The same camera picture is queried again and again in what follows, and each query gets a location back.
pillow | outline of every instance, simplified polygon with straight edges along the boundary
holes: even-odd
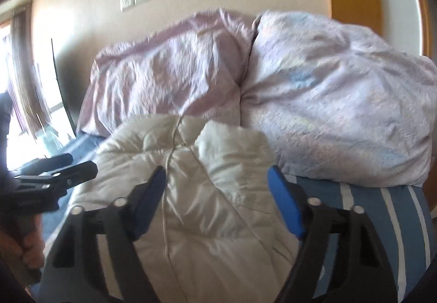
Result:
[[[180,114],[240,125],[240,82],[254,18],[215,10],[101,51],[77,129],[108,137],[138,115]]]
[[[366,27],[262,15],[242,82],[241,125],[263,131],[283,173],[368,187],[422,184],[437,68]]]

mattress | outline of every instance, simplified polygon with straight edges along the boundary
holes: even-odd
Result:
[[[80,133],[62,152],[73,155],[74,163],[91,160],[104,137]],[[300,185],[308,196],[318,197],[327,205],[349,209],[361,205],[373,222],[387,252],[399,297],[404,297],[417,284],[437,250],[432,219],[421,188],[395,186],[367,188],[333,181],[311,180],[287,176]],[[59,201],[60,209],[43,215],[44,239],[59,225],[71,195]],[[315,296],[326,292],[336,253],[332,235]]]

curtain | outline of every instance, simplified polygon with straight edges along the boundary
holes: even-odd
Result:
[[[40,101],[38,79],[34,70],[31,46],[31,7],[15,11],[10,25],[12,63],[8,67],[10,84],[25,127],[30,135],[49,122],[45,103]]]
[[[24,121],[23,116],[20,114],[20,109],[17,105],[17,97],[15,96],[14,88],[12,86],[12,83],[10,81],[9,72],[8,69],[10,68],[10,65],[12,65],[12,48],[10,46],[10,34],[6,35],[2,40],[0,44],[0,53],[4,55],[4,67],[1,69],[1,72],[3,75],[6,74],[6,91],[8,92],[10,98],[12,99],[12,105],[13,105],[13,114],[15,114],[16,119],[18,120],[18,124],[20,126],[21,131],[26,130],[26,123]]]

bed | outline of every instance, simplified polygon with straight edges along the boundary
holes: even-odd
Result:
[[[79,133],[62,152],[73,155],[74,163],[93,158],[103,137]],[[333,181],[311,180],[287,176],[292,183],[302,186],[308,196],[318,197],[335,208],[365,207],[387,251],[396,284],[403,286],[407,294],[421,278],[436,254],[437,243],[432,219],[422,189],[417,186],[398,186],[388,189],[369,189]],[[383,194],[388,191],[391,204],[388,207]],[[43,215],[43,237],[47,240],[60,224],[68,208],[72,190],[59,201],[60,209]],[[324,272],[315,296],[325,293],[335,258],[336,237],[333,236],[325,258]]]
[[[181,64],[181,55],[189,62]],[[436,253],[420,188],[430,165],[436,74],[429,59],[399,53],[369,29],[322,16],[196,13],[97,55],[79,117],[84,133],[64,151],[75,162],[89,160],[119,125],[142,114],[193,115],[262,131],[290,182],[330,206],[365,208],[401,301]],[[360,93],[352,97],[354,87]],[[377,98],[369,99],[369,90]],[[62,221],[70,195],[59,212],[44,215],[45,238]],[[335,242],[332,236],[316,296],[327,289]]]

window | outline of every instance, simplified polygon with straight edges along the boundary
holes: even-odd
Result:
[[[0,26],[0,93],[10,91],[9,71],[12,65],[12,45],[10,25]],[[7,167],[15,169],[24,163],[41,157],[41,151],[34,139],[27,134],[18,119],[18,108],[14,105],[7,136]]]
[[[56,78],[53,60],[49,58],[48,62],[45,62],[44,64],[36,63],[35,68],[39,76],[39,81],[41,85],[43,85],[42,95],[47,103],[50,113],[62,108],[62,97],[58,86],[58,79]]]

